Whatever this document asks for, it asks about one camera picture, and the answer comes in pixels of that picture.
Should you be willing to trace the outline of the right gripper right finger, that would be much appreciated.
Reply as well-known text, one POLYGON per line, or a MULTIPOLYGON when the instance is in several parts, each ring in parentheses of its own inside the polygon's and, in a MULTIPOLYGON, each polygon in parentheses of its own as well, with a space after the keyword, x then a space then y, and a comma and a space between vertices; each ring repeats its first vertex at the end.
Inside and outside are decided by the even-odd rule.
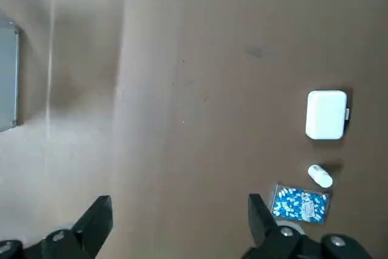
POLYGON ((243 258, 370 258, 355 239, 343 234, 327 234, 317 242, 291 226, 279 226, 261 196, 248 196, 249 228, 255 247, 243 258))

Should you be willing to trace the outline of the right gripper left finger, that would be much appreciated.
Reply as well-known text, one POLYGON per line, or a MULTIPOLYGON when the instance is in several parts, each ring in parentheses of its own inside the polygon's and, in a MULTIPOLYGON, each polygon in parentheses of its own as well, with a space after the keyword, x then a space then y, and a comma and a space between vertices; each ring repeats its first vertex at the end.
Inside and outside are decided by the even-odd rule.
POLYGON ((1 258, 96 258, 113 227, 112 199, 98 197, 70 229, 58 229, 36 244, 1 241, 1 258))

